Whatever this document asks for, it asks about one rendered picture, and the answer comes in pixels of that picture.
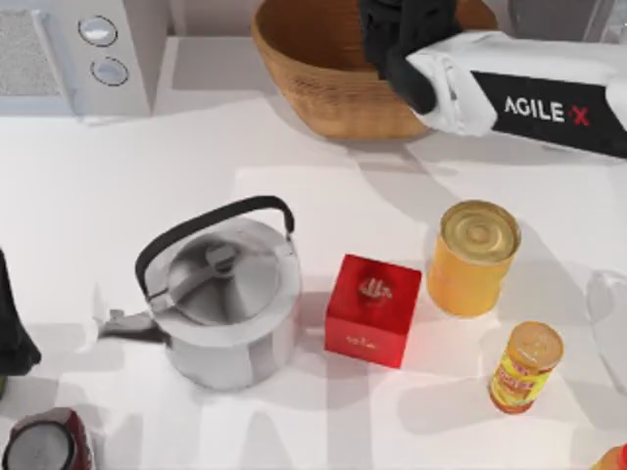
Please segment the woven wooden basket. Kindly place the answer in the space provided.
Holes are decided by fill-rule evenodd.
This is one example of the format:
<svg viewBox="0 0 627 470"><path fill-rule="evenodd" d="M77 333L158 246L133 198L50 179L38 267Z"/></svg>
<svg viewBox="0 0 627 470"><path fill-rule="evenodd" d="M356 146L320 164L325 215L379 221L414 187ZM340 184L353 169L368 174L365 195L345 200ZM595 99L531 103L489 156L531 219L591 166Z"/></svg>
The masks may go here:
<svg viewBox="0 0 627 470"><path fill-rule="evenodd" d="M414 139L427 127L362 48L361 0L264 0L252 36L297 116L331 139Z"/></svg>

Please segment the small yellow and red can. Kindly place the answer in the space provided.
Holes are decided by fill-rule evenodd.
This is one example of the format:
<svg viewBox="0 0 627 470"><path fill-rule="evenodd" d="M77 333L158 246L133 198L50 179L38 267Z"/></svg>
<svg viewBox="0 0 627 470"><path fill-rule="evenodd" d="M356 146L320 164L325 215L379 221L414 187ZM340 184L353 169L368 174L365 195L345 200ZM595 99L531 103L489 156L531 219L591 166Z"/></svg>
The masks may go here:
<svg viewBox="0 0 627 470"><path fill-rule="evenodd" d="M516 325L489 382L494 405L508 414L527 411L563 354L563 340L550 325L539 321Z"/></svg>

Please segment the red box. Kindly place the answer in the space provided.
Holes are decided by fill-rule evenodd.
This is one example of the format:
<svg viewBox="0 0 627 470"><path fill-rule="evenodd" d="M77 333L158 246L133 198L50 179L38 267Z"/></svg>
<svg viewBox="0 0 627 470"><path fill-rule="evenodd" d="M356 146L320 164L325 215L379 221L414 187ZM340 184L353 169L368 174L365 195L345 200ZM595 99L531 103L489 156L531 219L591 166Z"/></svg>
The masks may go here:
<svg viewBox="0 0 627 470"><path fill-rule="evenodd" d="M416 269L344 256L325 312L324 348L400 368L421 279Z"/></svg>

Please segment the large round microwave knob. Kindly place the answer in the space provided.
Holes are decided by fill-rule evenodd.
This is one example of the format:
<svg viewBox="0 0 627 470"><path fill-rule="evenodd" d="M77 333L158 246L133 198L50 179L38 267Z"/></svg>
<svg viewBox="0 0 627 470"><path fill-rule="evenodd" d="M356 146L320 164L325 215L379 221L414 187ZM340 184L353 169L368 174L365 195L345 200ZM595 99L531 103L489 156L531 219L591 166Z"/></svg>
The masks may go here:
<svg viewBox="0 0 627 470"><path fill-rule="evenodd" d="M82 19L78 22L77 28L80 37L95 47L109 47L118 39L117 27L103 16Z"/></svg>

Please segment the small round microwave knob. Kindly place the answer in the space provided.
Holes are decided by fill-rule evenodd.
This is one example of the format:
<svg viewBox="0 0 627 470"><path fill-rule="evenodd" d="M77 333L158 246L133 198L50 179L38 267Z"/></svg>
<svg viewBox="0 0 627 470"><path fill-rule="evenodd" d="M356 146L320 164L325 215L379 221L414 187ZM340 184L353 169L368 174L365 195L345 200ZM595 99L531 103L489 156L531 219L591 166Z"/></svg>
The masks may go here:
<svg viewBox="0 0 627 470"><path fill-rule="evenodd" d="M90 72L99 83L109 87L124 85L129 79L129 72L124 63L113 57L93 61Z"/></svg>

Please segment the large yellow can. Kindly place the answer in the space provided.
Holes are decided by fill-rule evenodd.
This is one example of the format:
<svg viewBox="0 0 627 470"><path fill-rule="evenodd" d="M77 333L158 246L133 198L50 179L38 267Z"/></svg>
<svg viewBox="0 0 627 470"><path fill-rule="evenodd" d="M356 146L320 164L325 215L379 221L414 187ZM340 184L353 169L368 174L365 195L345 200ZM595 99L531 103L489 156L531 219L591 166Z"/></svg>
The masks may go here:
<svg viewBox="0 0 627 470"><path fill-rule="evenodd" d="M481 200L459 202L442 215L427 290L441 310L475 317L497 303L521 243L517 220Z"/></svg>

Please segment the dark red cup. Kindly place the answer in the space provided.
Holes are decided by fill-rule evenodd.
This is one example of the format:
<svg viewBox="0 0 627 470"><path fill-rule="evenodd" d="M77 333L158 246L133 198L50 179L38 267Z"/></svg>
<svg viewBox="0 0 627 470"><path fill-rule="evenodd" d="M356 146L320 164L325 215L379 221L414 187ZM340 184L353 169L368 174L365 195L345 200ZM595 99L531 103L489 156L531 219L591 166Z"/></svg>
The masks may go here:
<svg viewBox="0 0 627 470"><path fill-rule="evenodd" d="M97 464L79 414L70 407L54 407L13 426L0 470L97 470Z"/></svg>

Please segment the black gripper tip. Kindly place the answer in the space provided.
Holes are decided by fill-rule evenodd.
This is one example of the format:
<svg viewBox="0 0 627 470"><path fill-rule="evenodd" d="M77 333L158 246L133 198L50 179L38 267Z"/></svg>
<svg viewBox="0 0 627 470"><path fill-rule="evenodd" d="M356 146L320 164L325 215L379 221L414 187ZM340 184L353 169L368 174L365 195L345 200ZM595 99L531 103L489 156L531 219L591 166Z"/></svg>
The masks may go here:
<svg viewBox="0 0 627 470"><path fill-rule="evenodd" d="M20 319L6 258L0 249L0 376L25 376L41 358L39 348Z"/></svg>

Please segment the grey cabinet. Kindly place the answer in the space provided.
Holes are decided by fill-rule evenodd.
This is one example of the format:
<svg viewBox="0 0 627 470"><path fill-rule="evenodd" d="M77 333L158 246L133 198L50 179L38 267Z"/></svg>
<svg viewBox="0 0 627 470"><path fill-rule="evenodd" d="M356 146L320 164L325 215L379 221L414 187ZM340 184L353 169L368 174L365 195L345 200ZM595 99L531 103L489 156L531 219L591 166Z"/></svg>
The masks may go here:
<svg viewBox="0 0 627 470"><path fill-rule="evenodd" d="M627 0L508 0L514 35L627 45Z"/></svg>

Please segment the clear glass cup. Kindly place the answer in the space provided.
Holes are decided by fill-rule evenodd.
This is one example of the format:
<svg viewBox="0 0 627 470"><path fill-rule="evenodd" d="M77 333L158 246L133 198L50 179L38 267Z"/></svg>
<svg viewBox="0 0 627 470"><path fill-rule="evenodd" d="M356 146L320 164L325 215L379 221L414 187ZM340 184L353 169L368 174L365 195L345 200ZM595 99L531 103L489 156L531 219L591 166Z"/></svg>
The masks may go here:
<svg viewBox="0 0 627 470"><path fill-rule="evenodd" d="M586 286L588 321L614 388L627 397L627 275L597 270Z"/></svg>

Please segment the pale microwave oven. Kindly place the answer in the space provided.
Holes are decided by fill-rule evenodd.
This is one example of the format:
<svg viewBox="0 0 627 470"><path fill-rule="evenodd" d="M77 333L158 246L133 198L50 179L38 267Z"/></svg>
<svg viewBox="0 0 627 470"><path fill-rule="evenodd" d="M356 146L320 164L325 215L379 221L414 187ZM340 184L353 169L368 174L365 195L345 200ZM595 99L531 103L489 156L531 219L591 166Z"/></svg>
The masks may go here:
<svg viewBox="0 0 627 470"><path fill-rule="evenodd" d="M87 44L80 20L118 29L109 47ZM169 0L0 0L0 117L138 118L152 113L170 27ZM93 61L124 63L128 81L99 83Z"/></svg>

